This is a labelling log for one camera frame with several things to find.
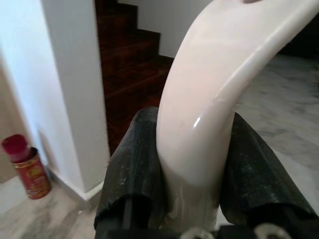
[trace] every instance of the white wall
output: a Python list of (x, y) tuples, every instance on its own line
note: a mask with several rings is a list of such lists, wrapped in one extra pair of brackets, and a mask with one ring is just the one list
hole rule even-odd
[(2, 57), (33, 145), (83, 196), (109, 157), (93, 4), (11, 0), (1, 9)]
[(187, 30), (212, 0), (119, 0), (139, 6), (138, 27), (161, 33), (160, 55), (175, 57)]

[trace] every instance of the wooden staircase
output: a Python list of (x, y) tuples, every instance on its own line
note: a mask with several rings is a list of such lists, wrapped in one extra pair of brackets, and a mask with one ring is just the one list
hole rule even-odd
[(96, 0), (110, 153), (135, 113), (158, 106), (173, 59), (159, 56), (160, 34), (137, 29), (137, 6)]

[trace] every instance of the red cap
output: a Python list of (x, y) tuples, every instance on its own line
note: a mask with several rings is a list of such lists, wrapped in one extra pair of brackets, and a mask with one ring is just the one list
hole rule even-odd
[(21, 134), (15, 134), (5, 138), (1, 144), (7, 154), (21, 153), (27, 148), (28, 145), (24, 136)]

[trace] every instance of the white plastic handle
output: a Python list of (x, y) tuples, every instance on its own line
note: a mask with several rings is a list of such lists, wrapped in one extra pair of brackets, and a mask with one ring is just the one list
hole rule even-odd
[(202, 11), (163, 91), (157, 147), (169, 223), (177, 231), (214, 227), (233, 108), (253, 77), (319, 11), (319, 0), (245, 2), (214, 0)]

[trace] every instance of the marble floor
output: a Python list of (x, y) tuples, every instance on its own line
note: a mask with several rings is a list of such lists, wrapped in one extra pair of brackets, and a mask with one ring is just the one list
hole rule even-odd
[[(276, 56), (256, 77), (237, 112), (272, 147), (319, 214), (318, 62)], [(83, 212), (57, 186), (1, 215), (0, 238), (91, 239), (95, 212)], [(217, 223), (226, 220), (219, 214)]]

